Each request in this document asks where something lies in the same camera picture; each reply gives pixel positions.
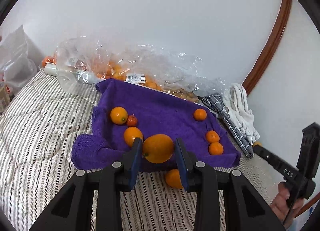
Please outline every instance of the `round rivet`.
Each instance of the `round rivet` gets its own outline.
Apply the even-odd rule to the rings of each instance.
[[[85,174],[85,171],[84,170],[77,170],[77,172],[76,172],[76,175],[78,176],[78,177],[81,177],[81,176],[83,176]]]
[[[201,161],[197,161],[196,162],[196,166],[199,167],[199,168],[203,168],[203,167],[205,167],[205,163],[201,162]]]
[[[233,170],[233,171],[232,171],[232,174],[233,174],[234,176],[236,176],[236,177],[239,177],[239,176],[241,175],[241,171],[239,171],[239,170]]]
[[[112,164],[112,167],[113,168],[119,168],[119,167],[121,167],[121,162],[114,162],[113,164]]]

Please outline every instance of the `purple towel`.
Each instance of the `purple towel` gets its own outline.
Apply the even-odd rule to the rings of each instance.
[[[138,119],[138,128],[144,139],[154,134],[166,134],[175,141],[181,137],[187,151],[195,153],[198,160],[212,167],[233,167],[239,165],[240,152],[228,139],[227,132],[217,119],[207,111],[204,121],[193,119],[193,112],[199,105],[162,92],[116,79],[107,79],[96,85],[102,97],[92,112],[92,135],[81,134],[72,148],[72,161],[76,168],[100,169],[119,160],[129,151],[123,133],[127,126],[115,125],[109,114],[114,107],[124,107],[128,114]],[[215,130],[224,147],[222,155],[210,155],[205,134]],[[141,171],[167,170],[176,167],[175,157],[167,162],[153,164],[142,159]]]

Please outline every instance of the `blue gripper pad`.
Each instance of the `blue gripper pad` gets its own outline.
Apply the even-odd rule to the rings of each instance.
[[[129,180],[129,187],[130,190],[133,189],[134,185],[137,181],[138,171],[141,164],[141,154],[142,154],[142,140],[140,138],[136,138],[132,145],[131,152],[134,152],[133,161],[131,167],[129,169],[130,172],[130,180]]]
[[[176,161],[177,161],[177,166],[178,166],[182,186],[184,187],[185,191],[188,192],[189,190],[188,171],[187,171],[185,158],[183,156],[183,154],[186,153],[186,150],[181,138],[178,138],[174,142],[174,153],[176,156]]]

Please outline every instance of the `human hand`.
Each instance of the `human hand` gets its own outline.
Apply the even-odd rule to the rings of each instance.
[[[287,206],[286,200],[289,198],[290,193],[289,193],[289,190],[284,186],[284,182],[280,182],[278,184],[278,191],[279,193],[272,201],[270,208],[276,214],[276,216],[280,219],[280,221],[283,222],[286,215],[289,212],[289,208]],[[293,205],[290,216],[288,217],[284,225],[285,228],[288,228],[292,224],[294,217],[299,212],[303,204],[304,204],[303,198],[296,200],[296,202]]]

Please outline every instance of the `quilted bedding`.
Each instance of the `quilted bedding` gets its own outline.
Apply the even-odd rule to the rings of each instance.
[[[0,207],[18,231],[30,229],[76,171],[72,145],[78,135],[91,133],[92,108],[99,98],[99,92],[86,98],[68,94],[55,77],[40,71],[0,116]],[[271,202],[276,188],[268,177],[266,162],[258,156],[251,160],[242,156],[235,168]],[[141,172],[134,190],[121,194],[124,231],[193,229],[196,193],[169,188],[163,174]],[[219,197],[221,229],[225,230],[222,193]],[[96,198],[97,193],[91,230],[95,230]]]

